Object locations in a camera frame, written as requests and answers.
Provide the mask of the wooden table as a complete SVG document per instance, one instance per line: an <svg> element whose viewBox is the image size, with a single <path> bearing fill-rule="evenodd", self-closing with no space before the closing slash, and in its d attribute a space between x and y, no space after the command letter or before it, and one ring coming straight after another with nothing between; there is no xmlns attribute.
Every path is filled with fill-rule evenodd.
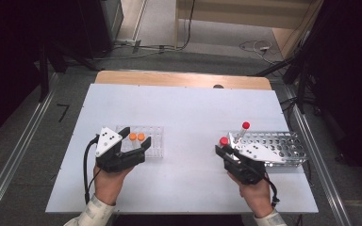
<svg viewBox="0 0 362 226"><path fill-rule="evenodd" d="M213 88L220 84L224 89L272 89L270 81L265 77L207 73L101 71L96 75L95 83L188 88Z"/></svg>

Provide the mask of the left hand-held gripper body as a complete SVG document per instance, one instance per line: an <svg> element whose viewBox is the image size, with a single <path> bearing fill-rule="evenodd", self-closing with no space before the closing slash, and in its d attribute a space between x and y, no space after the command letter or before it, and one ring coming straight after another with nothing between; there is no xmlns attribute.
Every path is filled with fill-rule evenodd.
<svg viewBox="0 0 362 226"><path fill-rule="evenodd" d="M96 165L105 172L120 172L145 161L140 146L129 152L122 152L123 138L107 127L101 129L95 151Z"/></svg>

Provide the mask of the dark cabinet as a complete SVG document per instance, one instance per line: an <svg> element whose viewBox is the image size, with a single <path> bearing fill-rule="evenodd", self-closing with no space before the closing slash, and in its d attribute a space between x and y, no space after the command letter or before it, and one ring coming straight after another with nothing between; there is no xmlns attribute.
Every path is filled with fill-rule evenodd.
<svg viewBox="0 0 362 226"><path fill-rule="evenodd" d="M121 0L77 0L87 36L87 57L112 49L123 23Z"/></svg>

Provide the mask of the metal floor rail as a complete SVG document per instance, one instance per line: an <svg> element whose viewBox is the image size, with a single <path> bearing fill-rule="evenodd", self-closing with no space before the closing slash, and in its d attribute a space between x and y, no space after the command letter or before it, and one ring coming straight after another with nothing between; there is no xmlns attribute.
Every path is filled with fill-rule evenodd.
<svg viewBox="0 0 362 226"><path fill-rule="evenodd" d="M12 180L16 170L20 166L20 163L27 151L30 141L34 137L41 120L48 109L53 96L57 90L57 86L60 80L60 73L53 73L49 79L48 85L50 90L48 91L46 97L37 104L31 119L27 123L22 135L16 143L16 146L11 151L11 154L8 158L8 161L4 165L3 169L0 172L0 201L4 197L9 183Z"/></svg>
<svg viewBox="0 0 362 226"><path fill-rule="evenodd" d="M344 203L337 191L337 187L332 179L330 171L321 156L321 150L319 149L316 139L312 134L312 130L310 129L306 119L306 114L302 114L297 106L293 108L292 112L293 118L296 120L296 123L299 126L299 131L304 138L307 151L311 157L310 162L316 169L324 196L328 202L329 207L331 208L337 226L353 226Z"/></svg>

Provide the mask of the black metal stand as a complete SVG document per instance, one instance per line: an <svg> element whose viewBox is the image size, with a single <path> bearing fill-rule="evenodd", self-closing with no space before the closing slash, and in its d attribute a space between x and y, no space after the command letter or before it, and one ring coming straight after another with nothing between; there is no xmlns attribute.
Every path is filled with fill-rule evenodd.
<svg viewBox="0 0 362 226"><path fill-rule="evenodd" d="M40 78L41 78L41 95L39 102L41 103L49 92L48 65L45 45L41 44L39 48L40 54Z"/></svg>
<svg viewBox="0 0 362 226"><path fill-rule="evenodd" d="M282 80L286 85L292 85L293 82L298 79L298 92L292 103L298 107L301 114L304 114L304 93L308 78L308 62L306 57L309 47L314 40L314 36L315 34L313 32L306 32L304 37L299 41L298 48L292 53L292 56L255 74L255 76L258 77L264 77L270 73L288 67Z"/></svg>

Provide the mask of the light wooden furniture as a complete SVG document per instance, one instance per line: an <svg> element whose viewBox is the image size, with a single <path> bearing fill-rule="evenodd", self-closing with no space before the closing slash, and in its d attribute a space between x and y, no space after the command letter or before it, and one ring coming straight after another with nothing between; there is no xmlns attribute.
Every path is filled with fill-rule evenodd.
<svg viewBox="0 0 362 226"><path fill-rule="evenodd" d="M298 42L316 22L324 0L175 0L174 39L180 19L270 27L283 58L291 57Z"/></svg>

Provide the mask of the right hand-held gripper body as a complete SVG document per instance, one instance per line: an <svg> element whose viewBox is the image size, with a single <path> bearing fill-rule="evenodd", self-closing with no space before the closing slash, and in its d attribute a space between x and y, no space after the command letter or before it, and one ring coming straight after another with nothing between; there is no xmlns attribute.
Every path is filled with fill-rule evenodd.
<svg viewBox="0 0 362 226"><path fill-rule="evenodd" d="M224 159L224 168L245 185L255 185L265 178L266 165L284 164L285 158L275 148L242 137L234 141L237 134L228 133L233 159Z"/></svg>

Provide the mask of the metal tube rack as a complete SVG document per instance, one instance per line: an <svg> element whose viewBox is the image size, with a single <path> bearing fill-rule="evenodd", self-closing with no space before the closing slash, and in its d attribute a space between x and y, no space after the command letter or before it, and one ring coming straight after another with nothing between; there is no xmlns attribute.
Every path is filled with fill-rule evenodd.
<svg viewBox="0 0 362 226"><path fill-rule="evenodd" d="M227 134L230 146L241 155L262 161L266 167L299 167L308 156L295 132L245 132Z"/></svg>

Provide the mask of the person's left hand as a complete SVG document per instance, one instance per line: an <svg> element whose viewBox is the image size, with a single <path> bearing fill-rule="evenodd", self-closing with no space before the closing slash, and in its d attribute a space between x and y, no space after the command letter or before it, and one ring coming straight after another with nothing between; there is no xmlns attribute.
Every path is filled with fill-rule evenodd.
<svg viewBox="0 0 362 226"><path fill-rule="evenodd" d="M107 173L95 166L93 169L95 197L107 205L114 206L122 190L123 181L131 170L132 168L128 168L120 172Z"/></svg>

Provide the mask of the person's right hand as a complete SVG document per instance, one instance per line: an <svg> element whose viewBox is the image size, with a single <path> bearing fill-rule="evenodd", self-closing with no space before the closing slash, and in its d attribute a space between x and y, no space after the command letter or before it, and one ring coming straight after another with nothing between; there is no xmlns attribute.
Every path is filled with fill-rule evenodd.
<svg viewBox="0 0 362 226"><path fill-rule="evenodd" d="M265 180L261 180L255 185L245 185L230 172L228 172L228 176L238 185L239 195L246 201L257 218L264 218L273 211L270 185Z"/></svg>

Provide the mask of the clear acrylic tube rack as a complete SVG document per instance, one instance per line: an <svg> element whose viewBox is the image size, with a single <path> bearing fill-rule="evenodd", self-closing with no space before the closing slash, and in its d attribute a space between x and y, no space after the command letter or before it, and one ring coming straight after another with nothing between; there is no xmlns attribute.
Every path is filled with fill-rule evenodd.
<svg viewBox="0 0 362 226"><path fill-rule="evenodd" d="M123 130L126 125L117 125L115 131L120 132ZM161 126L152 126L152 125L132 125L130 127L130 135L134 133L136 135L136 141L139 141L138 135L144 134L145 139L151 138L151 146L145 152L146 157L150 158L162 158L164 157L164 149L163 149L163 136L164 136L164 128ZM134 150L137 146L133 144L133 141L127 138L123 139L122 142L122 152L129 152Z"/></svg>

